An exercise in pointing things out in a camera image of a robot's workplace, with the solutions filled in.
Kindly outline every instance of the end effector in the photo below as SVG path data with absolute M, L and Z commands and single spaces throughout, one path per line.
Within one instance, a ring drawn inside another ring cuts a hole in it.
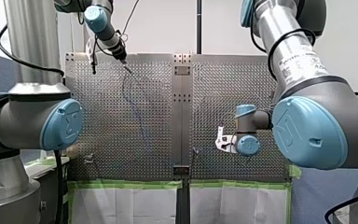
M 85 22 L 96 34 L 98 41 L 106 46 L 117 60 L 123 61 L 127 58 L 119 32 L 110 22 L 114 9 L 113 0 L 55 0 L 55 6 L 60 12 L 84 12 Z
M 110 6 L 110 8 L 100 5 L 87 7 L 84 12 L 85 21 L 97 39 L 112 52 L 113 57 L 122 61 L 127 58 L 127 52 L 119 33 L 110 23 L 113 12 L 113 6 Z

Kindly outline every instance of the green tape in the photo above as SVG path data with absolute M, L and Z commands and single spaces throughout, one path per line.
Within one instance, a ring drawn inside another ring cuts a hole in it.
M 70 189 L 179 189 L 180 181 L 126 181 L 98 179 L 91 181 L 69 182 Z
M 302 175 L 300 168 L 296 165 L 289 165 L 289 175 L 296 179 L 299 179 Z
M 25 163 L 26 166 L 29 166 L 29 165 L 34 165 L 34 164 L 38 164 L 38 165 L 55 165 L 56 162 L 55 162 L 55 158 L 48 158 L 48 159 L 45 159 L 45 160 L 35 160 L 35 161 L 28 161 L 27 163 Z
M 255 181 L 235 180 L 191 180 L 191 188 L 194 189 L 218 189 L 222 187 L 233 187 L 243 189 L 289 189 L 290 183 L 263 183 Z

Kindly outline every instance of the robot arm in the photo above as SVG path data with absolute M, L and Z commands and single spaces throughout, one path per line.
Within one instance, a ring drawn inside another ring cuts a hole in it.
M 114 10 L 112 0 L 56 0 L 55 4 L 61 12 L 84 12 L 86 24 L 98 41 L 112 52 L 115 59 L 126 59 L 125 46 L 110 22 Z
M 277 79 L 269 127 L 282 154 L 302 167 L 358 168 L 358 97 L 327 71 L 307 36 L 322 34 L 325 10 L 324 0 L 245 0 L 241 23 L 263 40 Z

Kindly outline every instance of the metal frame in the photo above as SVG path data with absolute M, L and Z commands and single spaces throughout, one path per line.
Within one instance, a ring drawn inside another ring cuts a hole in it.
M 105 55 L 99 55 L 98 57 L 99 62 L 102 65 L 100 68 L 97 66 L 97 77 L 99 71 L 108 71 L 114 75 L 119 73 L 116 69 L 121 69 L 121 64 L 113 60 L 113 58 Z M 213 145 L 217 125 L 211 123 L 211 120 L 216 120 L 216 118 L 222 116 L 225 112 L 234 112 L 235 106 L 240 104 L 255 104 L 259 105 L 260 108 L 269 107 L 270 98 L 266 96 L 272 95 L 275 83 L 271 80 L 268 74 L 265 60 L 265 57 L 260 56 L 215 56 L 188 54 L 129 55 L 130 67 L 133 66 L 133 68 L 138 72 L 142 71 L 142 69 L 140 70 L 140 67 L 144 66 L 137 64 L 138 62 L 147 62 L 145 63 L 145 66 L 152 67 L 160 66 L 158 65 L 160 62 L 166 62 L 166 66 L 168 66 L 167 69 L 171 69 L 171 72 L 166 71 L 163 75 L 171 82 L 171 90 L 165 91 L 170 94 L 164 95 L 163 97 L 166 99 L 165 102 L 169 104 L 168 107 L 170 108 L 164 113 L 171 113 L 171 121 L 169 125 L 171 125 L 170 140 L 172 148 L 169 148 L 169 151 L 171 152 L 172 164 L 165 163 L 164 167 L 166 168 L 163 168 L 164 172 L 168 172 L 170 175 L 165 175 L 166 177 L 162 179 L 170 180 L 178 177 L 173 174 L 173 168 L 180 166 L 188 167 L 190 169 L 188 177 L 183 178 L 180 176 L 180 179 L 226 178 L 265 182 L 290 181 L 288 162 L 275 147 L 270 131 L 260 132 L 260 139 L 264 142 L 264 152 L 252 158 L 253 163 L 249 167 L 240 167 L 239 165 L 233 163 L 234 161 L 239 161 L 240 163 L 246 162 L 247 159 L 241 158 L 239 155 L 226 154 L 216 150 L 213 151 L 212 154 L 209 154 L 209 157 L 206 156 L 206 158 L 203 159 L 202 157 L 204 157 L 204 155 L 198 156 L 193 153 L 193 148 L 195 151 L 198 151 L 199 149 L 197 147 L 202 144 L 202 141 L 204 141 L 204 143 L 207 143 L 205 141 L 208 141 L 209 143 L 209 140 L 204 139 L 205 136 L 211 138 L 211 145 Z M 84 84 L 80 83 L 79 86 L 75 86 L 74 83 L 76 71 L 81 71 L 81 74 L 79 75 L 81 78 L 92 79 L 93 74 L 91 73 L 90 65 L 88 65 L 86 54 L 67 54 L 66 62 L 67 86 L 71 90 L 75 90 L 76 88 L 85 88 Z M 148 75 L 153 76 L 153 72 L 156 71 L 158 70 L 153 70 L 151 73 L 149 71 Z M 112 77 L 106 77 L 105 80 L 112 83 L 112 80 L 109 80 L 109 78 L 115 78 L 115 81 L 120 81 L 119 77 L 115 77 L 114 75 L 112 75 Z M 224 87 L 227 85 L 232 87 L 232 89 L 224 90 L 224 96 L 214 95 L 213 92 L 209 92 L 209 89 L 221 90 L 221 85 Z M 108 84 L 104 85 L 104 87 L 114 88 L 114 86 L 109 86 Z M 146 88 L 153 89 L 156 87 L 147 84 Z M 109 92 L 112 92 L 112 95 L 117 95 L 117 93 L 115 93 L 116 91 L 118 90 L 109 90 Z M 204 102 L 205 100 L 202 100 L 205 97 L 209 97 L 210 99 L 206 103 Z M 225 99 L 227 98 L 227 101 L 225 100 L 225 102 L 220 102 L 221 99 L 219 97 L 224 97 Z M 104 119 L 104 117 L 99 116 L 96 119 Z M 209 126 L 207 125 L 203 127 L 207 128 L 207 131 L 205 131 L 206 133 L 199 131 L 200 122 L 210 122 L 208 123 Z M 227 121 L 226 124 L 229 132 L 234 129 L 231 123 L 233 122 Z M 104 156 L 107 157 L 105 160 L 109 157 L 106 153 L 108 152 L 104 153 Z M 75 161 L 77 162 L 77 165 L 80 165 L 80 168 L 77 169 L 76 172 L 87 172 L 87 174 L 93 174 L 90 175 L 89 178 L 96 178 L 98 176 L 95 175 L 95 172 L 99 169 L 95 165 L 84 165 L 88 166 L 86 170 L 84 170 L 84 166 L 81 165 L 83 162 L 93 163 L 94 160 L 96 160 L 96 157 L 93 157 L 95 155 L 89 156 L 90 157 L 84 158 L 84 161 L 80 161 L 80 159 Z M 208 163 L 210 163 L 211 166 L 205 167 L 205 160 L 208 160 Z M 264 169 L 259 169 L 260 167 L 265 167 L 266 171 L 263 173 Z M 103 175 L 102 177 L 126 177 L 124 175 L 115 176 L 115 174 L 116 173 L 111 172 L 108 173 L 108 175 Z M 151 175 L 146 175 L 146 177 L 142 178 L 142 175 L 143 174 L 138 174 L 137 176 L 131 176 L 128 179 L 146 181 L 161 180 L 161 176 L 153 178 Z

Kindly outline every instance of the white wall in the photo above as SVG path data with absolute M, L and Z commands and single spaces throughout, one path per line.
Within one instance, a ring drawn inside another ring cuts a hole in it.
M 264 55 L 254 47 L 250 30 L 240 25 L 241 5 L 242 0 L 203 1 L 202 53 Z
M 112 24 L 123 31 L 135 0 L 115 0 Z M 196 50 L 196 1 L 141 0 L 126 32 L 128 53 Z
M 327 24 L 316 50 L 333 75 L 358 91 L 358 1 L 327 0 Z

